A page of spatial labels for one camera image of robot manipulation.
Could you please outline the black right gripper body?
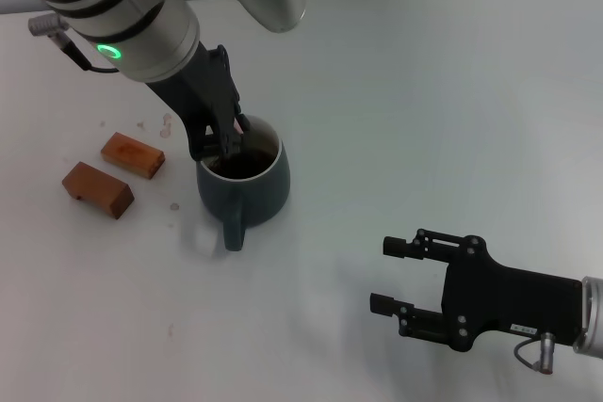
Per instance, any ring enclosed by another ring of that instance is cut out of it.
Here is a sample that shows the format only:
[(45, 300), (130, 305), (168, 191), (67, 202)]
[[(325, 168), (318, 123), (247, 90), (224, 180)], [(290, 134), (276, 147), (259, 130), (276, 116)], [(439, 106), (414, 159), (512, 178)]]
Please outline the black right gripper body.
[(478, 236), (452, 236), (442, 296), (447, 343), (469, 350), (490, 330), (536, 338), (554, 335), (572, 345), (581, 331), (582, 284), (558, 276), (501, 265)]

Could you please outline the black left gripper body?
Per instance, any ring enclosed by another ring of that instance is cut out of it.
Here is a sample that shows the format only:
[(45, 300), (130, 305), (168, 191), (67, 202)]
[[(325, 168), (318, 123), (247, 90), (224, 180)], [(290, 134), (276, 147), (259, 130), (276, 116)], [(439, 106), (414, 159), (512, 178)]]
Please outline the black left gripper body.
[(180, 71), (148, 87), (179, 117), (189, 139), (204, 139), (207, 128), (219, 139), (240, 138), (239, 95), (223, 45), (208, 50), (199, 44)]

